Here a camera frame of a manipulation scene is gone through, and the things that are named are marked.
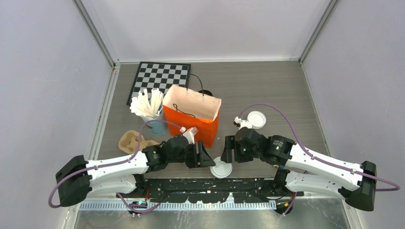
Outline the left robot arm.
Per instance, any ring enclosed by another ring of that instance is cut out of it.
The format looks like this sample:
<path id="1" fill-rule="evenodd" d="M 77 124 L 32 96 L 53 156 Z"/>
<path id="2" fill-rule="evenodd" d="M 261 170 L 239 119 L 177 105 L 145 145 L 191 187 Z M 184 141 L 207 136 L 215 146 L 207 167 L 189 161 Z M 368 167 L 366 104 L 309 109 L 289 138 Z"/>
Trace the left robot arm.
<path id="1" fill-rule="evenodd" d="M 88 161 L 83 155 L 74 156 L 56 173 L 57 185 L 51 191 L 48 204 L 52 208 L 70 207 L 89 195 L 107 193 L 142 197 L 147 188 L 138 177 L 163 170 L 170 163 L 184 163 L 191 169 L 215 166 L 202 141 L 195 142 L 182 135 L 129 156 Z"/>

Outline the black paper cup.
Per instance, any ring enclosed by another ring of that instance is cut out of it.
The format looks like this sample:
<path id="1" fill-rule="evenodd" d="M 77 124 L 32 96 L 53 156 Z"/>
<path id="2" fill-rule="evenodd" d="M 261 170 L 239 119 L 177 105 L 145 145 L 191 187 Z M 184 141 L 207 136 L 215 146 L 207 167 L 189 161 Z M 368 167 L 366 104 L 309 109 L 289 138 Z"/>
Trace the black paper cup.
<path id="1" fill-rule="evenodd" d="M 213 96 L 212 92 L 210 92 L 209 90 L 200 90 L 199 93 L 208 95 L 208 96 Z"/>

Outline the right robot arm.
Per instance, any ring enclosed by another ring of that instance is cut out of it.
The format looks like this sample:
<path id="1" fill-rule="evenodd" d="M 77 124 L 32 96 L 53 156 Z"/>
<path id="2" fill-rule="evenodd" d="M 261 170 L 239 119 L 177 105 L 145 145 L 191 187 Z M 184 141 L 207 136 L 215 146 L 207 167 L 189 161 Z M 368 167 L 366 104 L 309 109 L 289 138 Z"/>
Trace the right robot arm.
<path id="1" fill-rule="evenodd" d="M 301 148 L 294 140 L 273 135 L 265 137 L 254 129 L 243 127 L 225 138 L 220 160 L 231 164 L 258 158 L 277 165 L 273 191 L 284 196 L 288 192 L 315 192 L 343 199 L 351 207 L 373 211 L 376 193 L 376 164 L 341 161 Z"/>

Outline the white sip lid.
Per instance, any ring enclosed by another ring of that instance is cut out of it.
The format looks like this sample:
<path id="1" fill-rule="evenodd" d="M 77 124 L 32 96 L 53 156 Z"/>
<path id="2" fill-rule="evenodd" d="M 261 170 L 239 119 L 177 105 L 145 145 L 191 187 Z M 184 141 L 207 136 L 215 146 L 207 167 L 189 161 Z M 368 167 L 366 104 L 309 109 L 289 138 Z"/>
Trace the white sip lid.
<path id="1" fill-rule="evenodd" d="M 210 172 L 214 177 L 222 179 L 228 177 L 231 174 L 233 170 L 233 166 L 231 163 L 222 161 L 220 157 L 216 157 L 213 161 L 215 165 L 210 167 Z"/>

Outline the white cup lid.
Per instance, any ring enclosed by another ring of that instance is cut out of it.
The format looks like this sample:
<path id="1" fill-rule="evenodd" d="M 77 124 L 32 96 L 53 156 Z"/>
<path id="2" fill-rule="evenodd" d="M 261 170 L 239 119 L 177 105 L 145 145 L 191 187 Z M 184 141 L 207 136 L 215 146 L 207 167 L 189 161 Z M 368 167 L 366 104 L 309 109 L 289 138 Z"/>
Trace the white cup lid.
<path id="1" fill-rule="evenodd" d="M 260 111 L 251 111 L 247 116 L 247 121 L 253 129 L 261 129 L 266 124 L 266 116 Z"/>

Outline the orange paper bag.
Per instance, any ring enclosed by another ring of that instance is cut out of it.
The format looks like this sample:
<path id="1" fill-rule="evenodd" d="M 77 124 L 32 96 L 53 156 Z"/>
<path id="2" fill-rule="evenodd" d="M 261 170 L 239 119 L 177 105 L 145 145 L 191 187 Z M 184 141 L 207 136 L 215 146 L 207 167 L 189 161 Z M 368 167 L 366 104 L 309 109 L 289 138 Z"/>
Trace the orange paper bag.
<path id="1" fill-rule="evenodd" d="M 172 85 L 163 98 L 163 112 L 172 136 L 180 134 L 180 128 L 196 127 L 196 141 L 202 140 L 211 148 L 218 131 L 222 100 L 187 87 Z"/>

